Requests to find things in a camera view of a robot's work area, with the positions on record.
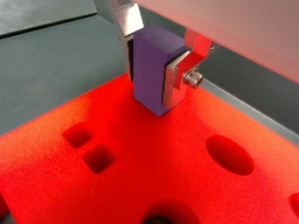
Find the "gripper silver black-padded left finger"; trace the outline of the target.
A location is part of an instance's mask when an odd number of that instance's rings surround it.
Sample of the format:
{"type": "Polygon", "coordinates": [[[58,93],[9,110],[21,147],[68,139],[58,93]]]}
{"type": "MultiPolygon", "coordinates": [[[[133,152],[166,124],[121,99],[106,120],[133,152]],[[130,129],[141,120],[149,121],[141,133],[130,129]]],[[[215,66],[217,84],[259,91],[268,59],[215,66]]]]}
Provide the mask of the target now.
{"type": "Polygon", "coordinates": [[[130,0],[109,0],[112,18],[118,29],[118,39],[125,54],[125,71],[133,79],[133,34],[144,28],[138,5],[130,0]]]}

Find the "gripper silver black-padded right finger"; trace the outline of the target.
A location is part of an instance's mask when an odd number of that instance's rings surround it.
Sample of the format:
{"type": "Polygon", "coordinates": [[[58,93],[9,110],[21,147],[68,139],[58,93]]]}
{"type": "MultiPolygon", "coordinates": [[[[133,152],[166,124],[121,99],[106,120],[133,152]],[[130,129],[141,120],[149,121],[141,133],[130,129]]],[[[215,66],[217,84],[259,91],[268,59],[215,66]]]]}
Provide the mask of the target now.
{"type": "Polygon", "coordinates": [[[188,50],[166,65],[164,73],[162,105],[170,109],[184,97],[185,88],[197,88],[203,75],[196,66],[203,62],[211,50],[212,41],[190,29],[184,33],[184,45],[188,50]]]}

